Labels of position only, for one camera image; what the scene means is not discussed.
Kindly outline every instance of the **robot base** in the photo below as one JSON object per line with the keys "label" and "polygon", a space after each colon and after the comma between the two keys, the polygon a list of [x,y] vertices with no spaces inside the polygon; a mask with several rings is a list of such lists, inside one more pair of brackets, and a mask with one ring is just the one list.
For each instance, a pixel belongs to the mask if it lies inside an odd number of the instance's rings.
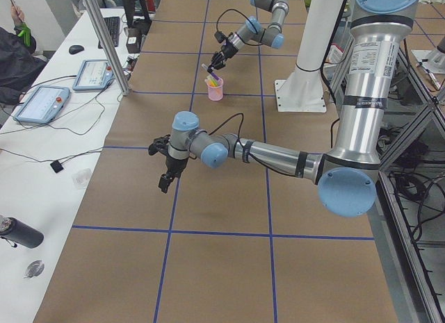
{"label": "robot base", "polygon": [[294,113],[325,113],[326,105],[323,98],[323,86],[318,78],[295,78],[292,72],[287,80],[275,80],[275,95],[278,111]]}

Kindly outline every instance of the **computer mouse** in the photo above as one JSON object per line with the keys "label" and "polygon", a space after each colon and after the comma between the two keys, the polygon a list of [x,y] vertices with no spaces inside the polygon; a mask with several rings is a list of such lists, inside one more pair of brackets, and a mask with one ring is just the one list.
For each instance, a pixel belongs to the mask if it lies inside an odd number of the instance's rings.
{"label": "computer mouse", "polygon": [[70,54],[76,54],[76,53],[79,53],[79,52],[81,52],[81,51],[83,51],[85,48],[83,47],[83,46],[81,46],[81,45],[72,45],[72,46],[70,46],[70,48],[68,49],[68,52],[70,53]]}

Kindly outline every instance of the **white desk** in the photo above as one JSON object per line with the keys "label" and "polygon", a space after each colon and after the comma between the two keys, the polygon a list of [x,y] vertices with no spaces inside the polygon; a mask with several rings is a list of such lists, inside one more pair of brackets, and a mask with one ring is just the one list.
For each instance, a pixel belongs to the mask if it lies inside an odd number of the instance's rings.
{"label": "white desk", "polygon": [[[124,11],[109,8],[102,13],[105,17],[122,16]],[[104,51],[97,48],[97,42],[90,19],[85,14],[35,83],[59,76],[75,75],[84,59],[105,58]],[[125,43],[126,36],[121,32],[120,46],[116,51],[122,64],[128,56]],[[68,48],[73,44],[83,45],[85,51],[69,55]],[[71,87],[73,82],[74,79],[71,78],[49,84]],[[72,92],[60,115],[87,103],[96,94],[96,92]],[[10,118],[0,130],[0,148],[39,160],[56,160],[101,147],[118,109],[119,97],[120,89],[114,82],[98,98],[105,107],[100,121],[90,132],[82,136],[49,127],[2,134],[22,129]],[[82,133],[92,126],[101,111],[102,107],[92,101],[56,120],[54,126],[69,127]],[[0,321],[14,323],[33,321],[86,190],[75,187],[72,175],[83,169],[93,171],[98,158],[99,154],[79,156],[66,162],[63,165],[65,169],[56,174],[49,163],[36,163],[0,151],[0,214],[15,217],[44,233],[43,243],[35,249],[20,245],[13,249],[5,240],[0,240],[2,294]],[[43,261],[45,265],[43,273],[32,279],[24,279],[26,268],[35,260]]]}

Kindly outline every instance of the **keyboard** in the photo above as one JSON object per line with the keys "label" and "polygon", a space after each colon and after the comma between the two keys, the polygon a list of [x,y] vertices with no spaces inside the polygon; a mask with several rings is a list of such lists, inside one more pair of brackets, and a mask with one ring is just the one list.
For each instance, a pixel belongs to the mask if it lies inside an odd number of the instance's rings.
{"label": "keyboard", "polygon": [[111,40],[113,41],[114,47],[119,46],[119,34],[120,34],[120,17],[112,16],[112,17],[104,17],[105,25],[110,33]]}

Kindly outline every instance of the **pink cup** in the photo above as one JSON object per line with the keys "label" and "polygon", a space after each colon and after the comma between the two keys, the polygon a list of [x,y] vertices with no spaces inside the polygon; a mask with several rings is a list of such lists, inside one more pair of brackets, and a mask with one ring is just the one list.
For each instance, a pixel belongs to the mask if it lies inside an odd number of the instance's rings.
{"label": "pink cup", "polygon": [[209,82],[205,81],[205,83],[207,84],[207,92],[209,94],[209,99],[211,99],[212,101],[219,101],[223,97],[222,88],[224,85],[224,80],[220,78],[218,82],[220,84],[218,87],[212,87],[211,85],[209,85]]}

